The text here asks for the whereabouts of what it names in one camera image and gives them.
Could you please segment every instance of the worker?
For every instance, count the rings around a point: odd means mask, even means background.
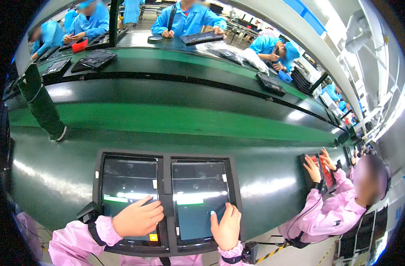
[[[69,44],[84,37],[94,38],[109,30],[108,8],[100,0],[87,0],[78,5],[79,14],[69,29],[65,29],[63,42]]]
[[[157,223],[164,218],[163,207],[160,201],[142,206],[152,197],[147,196],[122,210],[114,218],[99,216],[95,222],[96,231],[101,241],[108,246],[115,245],[123,237],[146,236],[156,230]],[[222,258],[219,260],[220,266],[230,265],[223,258],[235,258],[242,255],[242,245],[238,241],[239,222],[241,213],[238,209],[226,203],[225,213],[220,221],[217,221],[217,214],[210,213],[211,232],[214,240],[219,245],[218,251]],[[87,258],[91,253],[100,255],[106,245],[99,246],[89,233],[88,225],[80,221],[72,221],[65,229],[53,232],[53,238],[49,244],[51,261],[55,265],[88,265]],[[169,258],[172,266],[202,266],[202,255],[180,256]],[[155,266],[163,264],[160,258],[146,258],[121,256],[123,266]],[[235,263],[236,266],[249,266],[242,261]]]
[[[62,27],[54,20],[43,23],[40,27],[33,27],[28,31],[28,42],[33,42],[31,60],[44,54],[55,46],[63,45],[62,38],[65,33]]]
[[[145,4],[145,0],[124,0],[124,20],[126,28],[137,25],[140,14],[140,5]]]
[[[322,199],[319,191],[321,175],[318,166],[306,156],[304,167],[315,183],[306,198],[304,209],[296,217],[280,225],[278,230],[285,241],[297,248],[323,241],[331,235],[342,235],[355,226],[370,205],[383,199],[387,193],[388,177],[383,162],[374,155],[366,155],[357,164],[354,182],[333,164],[328,152],[319,155],[323,163],[334,172],[336,191],[333,197]]]
[[[65,22],[63,23],[63,28],[65,30],[69,29],[75,17],[77,16],[78,16],[77,10],[75,9],[75,7],[71,7],[65,14]]]
[[[323,87],[321,94],[323,94],[324,92],[328,93],[328,95],[334,102],[338,102],[342,99],[340,88],[338,88],[334,84],[328,84],[327,86]]]
[[[202,26],[209,25],[213,27],[215,34],[222,34],[226,37],[224,32],[226,20],[207,7],[195,2],[196,0],[181,0],[175,5],[164,8],[151,27],[152,34],[161,34],[165,38],[185,36],[199,33]],[[174,6],[177,11],[174,16],[173,26],[168,31],[168,22]]]
[[[265,63],[273,62],[273,68],[277,71],[290,72],[294,59],[300,57],[299,51],[291,42],[284,43],[283,39],[269,35],[258,37],[250,45],[250,49]]]

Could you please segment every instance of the blue lab coat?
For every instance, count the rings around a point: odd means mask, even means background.
[[[284,43],[284,40],[281,38],[263,35],[256,38],[253,41],[253,43],[250,45],[250,49],[255,51],[256,54],[270,55],[274,51],[275,45],[278,41]],[[290,72],[293,60],[286,60],[285,58],[280,58],[278,60],[278,63],[281,63],[281,65],[287,68],[287,72]]]
[[[85,31],[89,38],[98,37],[109,30],[109,12],[104,3],[99,1],[90,19],[83,14],[78,14],[69,29],[65,29],[66,35],[74,35]]]
[[[43,23],[41,25],[41,38],[32,45],[31,55],[37,53],[38,56],[41,56],[55,46],[62,46],[64,34],[62,27],[56,21],[51,20]]]
[[[322,93],[324,93],[324,92],[328,93],[328,95],[331,97],[331,99],[332,99],[334,102],[340,100],[339,96],[335,93],[335,85],[329,84],[329,85],[325,86],[325,87],[322,89]]]
[[[213,11],[207,7],[196,3],[186,15],[180,8],[180,3],[176,4],[177,12],[174,16],[173,26],[171,30],[174,31],[174,36],[185,36],[199,33],[203,26],[219,26],[221,29],[226,29],[226,20],[217,16]],[[173,6],[166,7],[162,10],[161,15],[157,18],[156,22],[152,25],[152,34],[162,34],[168,27],[168,20]]]
[[[76,16],[78,16],[78,13],[74,9],[68,10],[65,14],[65,22],[63,23],[65,30],[68,30],[71,27]]]
[[[137,23],[140,14],[140,5],[145,0],[124,0],[124,20],[123,23]]]

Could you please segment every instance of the black cable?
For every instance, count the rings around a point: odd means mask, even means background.
[[[96,259],[100,262],[100,264],[102,264],[103,266],[105,266],[105,264],[103,264],[103,263],[100,261],[100,259],[99,259],[96,255],[94,255],[93,253],[92,253],[92,255],[93,255],[94,257],[96,257]]]
[[[308,210],[306,210],[304,213],[302,213],[297,219],[294,220],[294,222],[291,224],[291,226],[288,228],[288,231],[287,231],[287,239],[286,239],[287,242],[291,241],[291,242],[293,242],[293,244],[296,244],[294,241],[289,239],[290,236],[288,235],[288,233],[290,232],[291,227],[295,224],[295,222],[297,220],[299,220],[301,218],[301,216],[305,215],[309,210],[313,209],[321,199],[322,199],[322,194],[320,193],[320,197],[319,197],[318,201],[312,207],[310,207]]]

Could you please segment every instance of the cuff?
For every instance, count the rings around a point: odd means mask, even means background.
[[[217,250],[219,251],[220,255],[225,258],[234,258],[242,255],[242,248],[241,241],[238,241],[237,246],[231,250],[223,251],[220,249],[220,247],[217,247]]]
[[[97,234],[108,246],[115,245],[123,238],[118,235],[112,225],[112,217],[99,216],[95,221]]]

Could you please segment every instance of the wrist strap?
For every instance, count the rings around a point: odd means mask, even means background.
[[[238,257],[233,257],[233,258],[225,258],[225,257],[222,256],[221,259],[226,263],[236,264],[236,263],[242,261],[242,255],[238,256]]]
[[[338,169],[341,169],[342,168],[342,165],[341,165],[341,161],[340,160],[338,160],[337,161],[337,164],[336,164],[336,169],[335,170],[332,170],[332,169],[330,169],[331,170],[331,172],[337,172],[338,171]]]
[[[102,239],[100,239],[97,230],[96,230],[96,223],[94,221],[90,221],[89,222],[89,232],[90,235],[93,237],[94,241],[96,241],[96,243],[99,246],[105,246],[106,242],[103,242]]]

